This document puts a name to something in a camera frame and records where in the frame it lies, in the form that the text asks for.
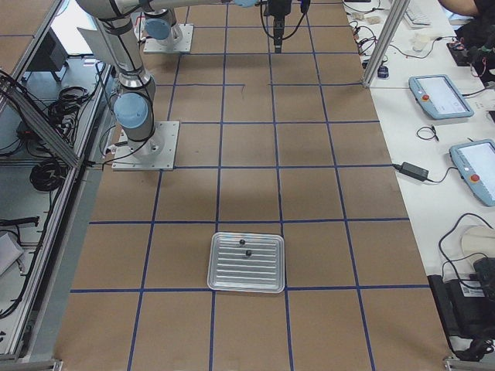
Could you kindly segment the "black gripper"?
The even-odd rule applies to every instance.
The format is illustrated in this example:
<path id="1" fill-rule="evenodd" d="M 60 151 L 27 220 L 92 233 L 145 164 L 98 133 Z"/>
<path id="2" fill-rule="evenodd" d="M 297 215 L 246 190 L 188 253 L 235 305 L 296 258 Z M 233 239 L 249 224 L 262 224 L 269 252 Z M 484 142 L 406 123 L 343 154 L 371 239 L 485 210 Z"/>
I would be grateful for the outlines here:
<path id="1" fill-rule="evenodd" d="M 291 12 L 290 0 L 267 0 L 266 1 L 266 14 L 273 17 L 273 34 L 270 35 L 274 38 L 274 51 L 275 53 L 281 52 L 281 39 L 285 31 L 285 17 Z"/>

